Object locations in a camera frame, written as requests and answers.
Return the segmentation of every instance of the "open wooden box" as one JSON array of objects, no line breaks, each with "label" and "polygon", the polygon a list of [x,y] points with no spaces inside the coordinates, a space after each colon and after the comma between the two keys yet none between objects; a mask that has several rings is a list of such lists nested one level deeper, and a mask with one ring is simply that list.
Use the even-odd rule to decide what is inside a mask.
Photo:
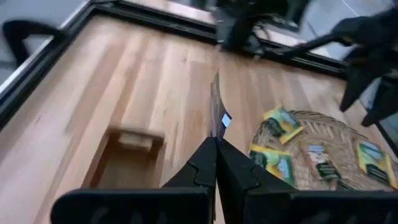
[{"label": "open wooden box", "polygon": [[82,188],[158,188],[164,151],[162,134],[109,127],[91,162]]}]

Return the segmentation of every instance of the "wicker basket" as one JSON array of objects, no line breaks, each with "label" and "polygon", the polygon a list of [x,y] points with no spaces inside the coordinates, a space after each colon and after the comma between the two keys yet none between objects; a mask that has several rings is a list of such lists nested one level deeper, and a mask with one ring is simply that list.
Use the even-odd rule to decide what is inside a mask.
[{"label": "wicker basket", "polygon": [[[357,190],[392,190],[389,186],[370,179],[357,165],[355,142],[359,139],[367,139],[367,137],[359,134],[346,124],[320,113],[311,111],[290,112],[304,127],[300,134],[283,145],[271,135],[266,128],[266,124],[262,123],[256,132],[253,143],[291,153],[298,189],[328,190],[330,188],[325,181],[312,175],[310,165],[307,164],[303,152],[300,150],[301,142],[314,143],[315,141],[330,149],[328,153],[346,184]],[[392,168],[397,178],[398,165],[392,162]]]}]

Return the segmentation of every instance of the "yellow packet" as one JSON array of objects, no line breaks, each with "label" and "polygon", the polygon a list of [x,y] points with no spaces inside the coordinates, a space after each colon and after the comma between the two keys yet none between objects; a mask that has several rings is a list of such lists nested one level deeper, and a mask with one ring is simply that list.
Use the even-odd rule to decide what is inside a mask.
[{"label": "yellow packet", "polygon": [[303,129],[300,122],[281,106],[266,112],[264,122],[266,122],[266,126],[272,135],[278,138],[282,144],[285,144]]},{"label": "yellow packet", "polygon": [[397,188],[388,154],[371,142],[360,140],[356,143],[358,165],[370,178]]},{"label": "yellow packet", "polygon": [[251,144],[250,158],[272,175],[295,187],[292,156],[290,153]]}]

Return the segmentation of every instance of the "wooden table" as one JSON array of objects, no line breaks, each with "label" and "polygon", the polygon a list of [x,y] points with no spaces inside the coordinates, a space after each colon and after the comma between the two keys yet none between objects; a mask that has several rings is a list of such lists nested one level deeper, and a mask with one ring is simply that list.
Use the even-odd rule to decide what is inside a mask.
[{"label": "wooden table", "polygon": [[[207,12],[172,2],[145,4],[213,22]],[[287,45],[298,42],[271,34]],[[80,188],[110,123],[166,134],[165,183],[206,137],[217,70],[233,117],[225,138],[243,152],[261,114],[283,105],[347,123],[396,160],[375,126],[360,126],[366,114],[360,103],[345,113],[338,109],[341,80],[94,17],[0,133],[0,223],[48,223],[54,200]],[[216,207],[223,223],[220,203]]]}]

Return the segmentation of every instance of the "card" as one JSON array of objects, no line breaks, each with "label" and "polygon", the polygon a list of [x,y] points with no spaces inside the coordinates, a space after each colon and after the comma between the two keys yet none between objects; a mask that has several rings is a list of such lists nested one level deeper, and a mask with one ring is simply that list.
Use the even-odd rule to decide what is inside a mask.
[{"label": "card", "polygon": [[340,173],[327,154],[324,146],[321,144],[301,142],[300,147],[311,166],[310,170],[315,178],[326,181],[341,178]]},{"label": "card", "polygon": [[252,144],[250,149],[250,158],[256,164],[295,187],[292,156],[290,153],[268,149],[255,144]]},{"label": "card", "polygon": [[278,138],[282,144],[285,144],[303,129],[300,122],[283,107],[266,112],[264,121],[271,134]]},{"label": "card", "polygon": [[358,165],[369,177],[397,188],[390,157],[371,142],[360,140],[356,144]]},{"label": "card", "polygon": [[217,72],[211,84],[209,137],[217,137],[219,140],[222,140],[225,130],[231,121],[232,117],[228,114],[221,99],[220,76]]}]

